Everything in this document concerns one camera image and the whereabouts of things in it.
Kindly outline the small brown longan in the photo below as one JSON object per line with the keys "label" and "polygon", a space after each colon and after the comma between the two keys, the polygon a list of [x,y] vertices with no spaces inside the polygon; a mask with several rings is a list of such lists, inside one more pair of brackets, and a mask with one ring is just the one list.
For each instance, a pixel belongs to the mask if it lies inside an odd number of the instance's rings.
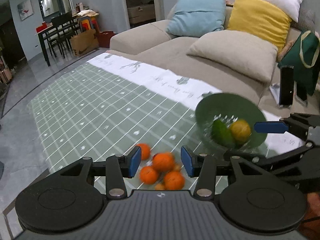
{"label": "small brown longan", "polygon": [[180,172],[181,171],[181,165],[178,164],[178,163],[175,163],[174,167],[173,167],[173,171],[176,171],[176,172]]}
{"label": "small brown longan", "polygon": [[165,186],[163,183],[158,183],[155,185],[155,190],[157,191],[164,191],[165,190]]}

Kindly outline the green cucumber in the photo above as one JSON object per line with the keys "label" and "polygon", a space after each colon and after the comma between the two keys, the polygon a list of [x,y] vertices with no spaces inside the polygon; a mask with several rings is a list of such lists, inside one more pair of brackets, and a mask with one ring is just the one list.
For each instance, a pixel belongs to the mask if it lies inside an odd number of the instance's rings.
{"label": "green cucumber", "polygon": [[226,148],[235,148],[235,141],[226,124],[217,119],[212,124],[211,138]]}

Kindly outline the yellow green pear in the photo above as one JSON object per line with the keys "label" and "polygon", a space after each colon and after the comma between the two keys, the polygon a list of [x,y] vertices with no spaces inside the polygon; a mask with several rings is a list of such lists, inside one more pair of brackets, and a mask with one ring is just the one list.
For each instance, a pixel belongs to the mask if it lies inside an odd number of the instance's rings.
{"label": "yellow green pear", "polygon": [[229,126],[229,130],[237,144],[243,145],[249,141],[252,134],[249,123],[244,119],[238,119]]}

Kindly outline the large orange tangerine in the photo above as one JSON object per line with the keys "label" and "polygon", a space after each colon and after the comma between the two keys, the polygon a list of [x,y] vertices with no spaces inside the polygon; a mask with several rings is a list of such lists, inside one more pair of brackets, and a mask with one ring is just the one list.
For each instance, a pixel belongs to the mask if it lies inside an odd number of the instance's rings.
{"label": "large orange tangerine", "polygon": [[157,153],[152,158],[152,167],[158,172],[171,171],[175,166],[175,158],[170,152]]}

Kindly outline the green plastic colander bowl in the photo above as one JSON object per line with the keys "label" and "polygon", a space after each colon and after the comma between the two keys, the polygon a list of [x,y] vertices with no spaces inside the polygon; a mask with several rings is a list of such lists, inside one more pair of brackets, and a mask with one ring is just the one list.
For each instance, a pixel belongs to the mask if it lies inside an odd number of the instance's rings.
{"label": "green plastic colander bowl", "polygon": [[261,110],[251,101],[231,93],[206,93],[195,109],[197,131],[204,146],[212,152],[224,152],[233,146],[237,151],[255,151],[267,138],[265,133],[252,134],[243,146],[229,142],[227,147],[212,138],[212,126],[216,120],[229,127],[232,123],[243,119],[253,128],[256,122],[265,122]]}

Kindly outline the black smartphone on stand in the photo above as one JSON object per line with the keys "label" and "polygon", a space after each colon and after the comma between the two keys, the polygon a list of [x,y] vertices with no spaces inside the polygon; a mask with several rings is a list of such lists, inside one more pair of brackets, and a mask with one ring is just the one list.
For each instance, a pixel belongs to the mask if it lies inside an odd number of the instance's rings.
{"label": "black smartphone on stand", "polygon": [[293,90],[294,90],[294,78],[293,67],[283,66],[280,69],[280,94],[279,105],[280,107],[291,107],[293,103]]}

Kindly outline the green checked tablecloth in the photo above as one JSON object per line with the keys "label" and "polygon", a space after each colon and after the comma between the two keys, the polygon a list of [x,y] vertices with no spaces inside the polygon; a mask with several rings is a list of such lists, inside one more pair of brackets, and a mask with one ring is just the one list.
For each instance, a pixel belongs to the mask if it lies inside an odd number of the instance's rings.
{"label": "green checked tablecloth", "polygon": [[206,153],[195,108],[218,89],[139,61],[100,54],[61,76],[29,103],[50,172],[90,157],[104,161],[147,144],[151,154]]}

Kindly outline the beige cushion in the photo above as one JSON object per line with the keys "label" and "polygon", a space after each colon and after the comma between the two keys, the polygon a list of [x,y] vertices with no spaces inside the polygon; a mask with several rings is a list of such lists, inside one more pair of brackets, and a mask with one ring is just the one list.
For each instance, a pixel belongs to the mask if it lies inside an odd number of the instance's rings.
{"label": "beige cushion", "polygon": [[269,83],[276,66],[278,49],[252,34],[223,30],[207,33],[193,43],[187,54],[201,57],[262,83]]}

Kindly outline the green tote bag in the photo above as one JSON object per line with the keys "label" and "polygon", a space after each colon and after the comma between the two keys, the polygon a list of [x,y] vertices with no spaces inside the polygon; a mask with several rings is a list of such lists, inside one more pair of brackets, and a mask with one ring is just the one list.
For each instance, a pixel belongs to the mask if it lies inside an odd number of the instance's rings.
{"label": "green tote bag", "polygon": [[279,68],[293,67],[296,95],[306,102],[315,92],[319,77],[319,38],[310,30],[302,32],[278,63]]}

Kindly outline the yellow cushion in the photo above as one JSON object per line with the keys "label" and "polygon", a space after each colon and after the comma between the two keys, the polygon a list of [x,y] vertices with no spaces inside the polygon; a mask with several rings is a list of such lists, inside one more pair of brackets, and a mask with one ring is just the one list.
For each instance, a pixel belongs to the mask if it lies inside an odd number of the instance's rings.
{"label": "yellow cushion", "polygon": [[228,30],[242,31],[268,41],[282,51],[292,19],[280,8],[263,0],[235,0]]}

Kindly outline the brown paper shopping bag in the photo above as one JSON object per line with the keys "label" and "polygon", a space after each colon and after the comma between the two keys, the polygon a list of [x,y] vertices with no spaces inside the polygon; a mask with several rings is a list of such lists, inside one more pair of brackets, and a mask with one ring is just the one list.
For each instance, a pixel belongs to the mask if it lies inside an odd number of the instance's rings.
{"label": "brown paper shopping bag", "polygon": [[95,29],[89,29],[71,38],[71,46],[75,56],[82,56],[99,47]]}

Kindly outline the light blue cushion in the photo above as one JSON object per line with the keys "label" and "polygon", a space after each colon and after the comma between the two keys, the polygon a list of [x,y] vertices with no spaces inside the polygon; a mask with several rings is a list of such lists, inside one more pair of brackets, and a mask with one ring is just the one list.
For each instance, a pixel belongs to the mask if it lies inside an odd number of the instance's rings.
{"label": "light blue cushion", "polygon": [[226,0],[178,0],[166,32],[182,37],[202,37],[224,29]]}

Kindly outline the black dining chair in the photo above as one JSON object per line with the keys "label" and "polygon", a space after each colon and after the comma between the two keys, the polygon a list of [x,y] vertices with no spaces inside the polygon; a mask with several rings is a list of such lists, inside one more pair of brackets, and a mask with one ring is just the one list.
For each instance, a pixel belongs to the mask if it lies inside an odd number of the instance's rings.
{"label": "black dining chair", "polygon": [[78,34],[80,30],[79,24],[76,23],[76,17],[72,15],[72,12],[66,12],[59,16],[52,18],[52,26],[55,29],[56,38],[55,44],[58,46],[59,52],[62,57],[65,58],[64,49],[71,49],[71,38]]}

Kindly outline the black dining table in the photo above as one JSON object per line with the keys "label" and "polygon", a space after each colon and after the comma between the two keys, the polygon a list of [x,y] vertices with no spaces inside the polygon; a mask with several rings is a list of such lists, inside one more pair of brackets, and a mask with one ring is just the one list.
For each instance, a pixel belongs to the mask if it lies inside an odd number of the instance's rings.
{"label": "black dining table", "polygon": [[[75,20],[76,23],[79,23],[79,21],[78,21],[79,16],[78,15],[73,15],[73,16],[76,17],[76,20]],[[54,38],[56,38],[55,29],[52,26],[52,23],[50,22],[46,25],[43,24],[41,27],[38,27],[36,29],[36,32],[37,32],[37,36],[39,38],[39,43],[40,43],[40,47],[42,50],[44,60],[47,64],[47,66],[50,67],[50,60],[49,60],[46,44],[48,44],[50,54],[52,56],[56,57],[56,54],[54,51],[54,47],[57,46],[55,44],[55,40],[54,40]]]}

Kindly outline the framed wall picture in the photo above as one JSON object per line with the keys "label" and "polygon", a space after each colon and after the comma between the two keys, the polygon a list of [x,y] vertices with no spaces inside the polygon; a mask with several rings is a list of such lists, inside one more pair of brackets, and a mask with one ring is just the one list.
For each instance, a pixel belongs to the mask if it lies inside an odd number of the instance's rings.
{"label": "framed wall picture", "polygon": [[26,18],[34,14],[31,0],[25,0],[24,2],[18,4],[17,10],[21,21],[25,20]]}

